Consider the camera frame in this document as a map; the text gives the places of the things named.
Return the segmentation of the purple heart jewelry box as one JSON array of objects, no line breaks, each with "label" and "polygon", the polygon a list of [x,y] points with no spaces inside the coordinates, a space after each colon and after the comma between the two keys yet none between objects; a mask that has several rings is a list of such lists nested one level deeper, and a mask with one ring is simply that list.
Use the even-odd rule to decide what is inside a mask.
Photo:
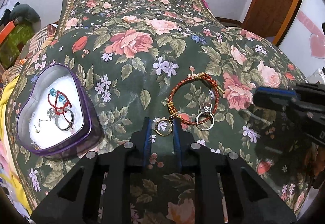
[{"label": "purple heart jewelry box", "polygon": [[[50,108],[55,119],[41,122],[36,133],[34,125]],[[18,115],[16,133],[22,146],[38,156],[73,156],[92,129],[89,101],[77,77],[61,64],[45,68]]]}]

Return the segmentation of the orange box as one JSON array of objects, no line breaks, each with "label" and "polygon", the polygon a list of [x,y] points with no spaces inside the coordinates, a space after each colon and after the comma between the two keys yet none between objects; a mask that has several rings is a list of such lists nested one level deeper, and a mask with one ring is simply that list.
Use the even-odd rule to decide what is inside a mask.
[{"label": "orange box", "polygon": [[14,28],[15,24],[13,21],[10,21],[6,26],[3,27],[0,33],[0,44],[2,44],[2,42],[8,37]]}]

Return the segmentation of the dark grey garment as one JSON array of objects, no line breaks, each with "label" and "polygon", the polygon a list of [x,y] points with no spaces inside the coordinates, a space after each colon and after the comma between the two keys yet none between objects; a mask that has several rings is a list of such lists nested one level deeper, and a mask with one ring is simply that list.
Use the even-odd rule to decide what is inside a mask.
[{"label": "dark grey garment", "polygon": [[41,29],[41,18],[39,14],[28,4],[19,4],[15,6],[9,15],[9,18],[15,23],[15,25],[25,22],[31,23],[35,33]]}]

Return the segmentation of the green patterned cloth box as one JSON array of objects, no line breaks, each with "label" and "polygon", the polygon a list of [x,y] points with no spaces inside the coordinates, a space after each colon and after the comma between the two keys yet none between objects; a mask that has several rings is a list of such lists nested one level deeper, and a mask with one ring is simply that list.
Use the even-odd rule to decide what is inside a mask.
[{"label": "green patterned cloth box", "polygon": [[1,44],[1,66],[4,69],[13,66],[24,45],[33,35],[34,31],[30,23],[15,25],[15,28]]}]

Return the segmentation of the gripper body right gripper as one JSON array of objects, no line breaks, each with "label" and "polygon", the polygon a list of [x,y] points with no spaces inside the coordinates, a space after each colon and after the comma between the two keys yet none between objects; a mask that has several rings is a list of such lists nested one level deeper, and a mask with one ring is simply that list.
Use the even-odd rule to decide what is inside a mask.
[{"label": "gripper body right gripper", "polygon": [[301,134],[324,146],[324,85],[300,83],[286,90],[286,115]]}]

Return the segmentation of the striped patchwork quilt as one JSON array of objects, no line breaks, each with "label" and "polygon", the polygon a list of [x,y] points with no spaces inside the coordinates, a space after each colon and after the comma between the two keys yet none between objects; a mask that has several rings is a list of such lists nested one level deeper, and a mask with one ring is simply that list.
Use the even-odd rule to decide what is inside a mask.
[{"label": "striped patchwork quilt", "polygon": [[56,29],[57,24],[49,24],[32,36],[32,38],[24,45],[22,52],[14,61],[13,66],[5,70],[1,75],[1,80],[4,83],[10,83],[20,74],[23,65],[28,60],[31,60],[32,62],[36,61],[41,51],[53,41]]}]

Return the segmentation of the silver earring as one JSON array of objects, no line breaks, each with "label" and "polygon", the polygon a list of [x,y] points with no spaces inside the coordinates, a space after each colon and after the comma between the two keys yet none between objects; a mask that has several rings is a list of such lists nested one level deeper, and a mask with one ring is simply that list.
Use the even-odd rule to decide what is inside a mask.
[{"label": "silver earring", "polygon": [[39,119],[37,125],[34,125],[36,133],[39,133],[41,131],[41,126],[40,126],[41,122],[49,122],[49,121],[52,121],[53,119],[55,119],[56,112],[55,112],[54,108],[48,109],[46,116],[47,117],[44,119]]}]

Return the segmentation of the floral green bedspread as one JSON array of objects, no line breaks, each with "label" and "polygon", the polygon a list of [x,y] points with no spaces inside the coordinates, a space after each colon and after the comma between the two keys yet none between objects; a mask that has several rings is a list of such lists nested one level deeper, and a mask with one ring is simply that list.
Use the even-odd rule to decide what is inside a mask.
[{"label": "floral green bedspread", "polygon": [[313,150],[293,136],[285,114],[253,105],[260,85],[286,88],[306,77],[265,38],[213,17],[203,0],[63,0],[53,42],[28,60],[7,104],[5,126],[15,167],[32,209],[77,163],[49,160],[24,148],[16,136],[18,115],[37,76],[55,63],[76,75],[94,104],[104,138],[94,151],[106,153],[131,137],[146,115],[154,119],[153,175],[131,187],[131,220],[191,223],[194,177],[167,172],[172,141],[166,100],[183,79],[207,73],[225,91],[215,125],[193,125],[199,106],[214,93],[202,82],[175,95],[182,127],[213,152],[238,151],[298,214],[311,188],[307,165]]}]

